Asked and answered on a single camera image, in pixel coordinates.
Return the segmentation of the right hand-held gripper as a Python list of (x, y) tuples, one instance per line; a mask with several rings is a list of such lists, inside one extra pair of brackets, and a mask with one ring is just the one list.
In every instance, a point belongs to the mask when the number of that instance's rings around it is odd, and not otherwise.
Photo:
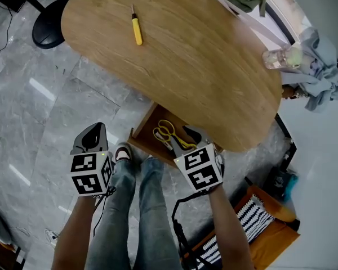
[(192, 125), (183, 126), (183, 130), (196, 145), (183, 145), (177, 138), (171, 138), (170, 143), (176, 156), (174, 163), (189, 186), (199, 192), (221, 184), (224, 163), (214, 144), (208, 144), (207, 132)]

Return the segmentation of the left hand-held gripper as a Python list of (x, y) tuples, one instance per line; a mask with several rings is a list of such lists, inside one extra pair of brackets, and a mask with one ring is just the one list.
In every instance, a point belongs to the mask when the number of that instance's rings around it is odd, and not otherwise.
[(70, 154), (76, 155), (70, 155), (69, 175), (79, 196), (107, 192), (113, 174), (112, 153), (107, 150), (104, 123), (88, 126), (75, 138)]

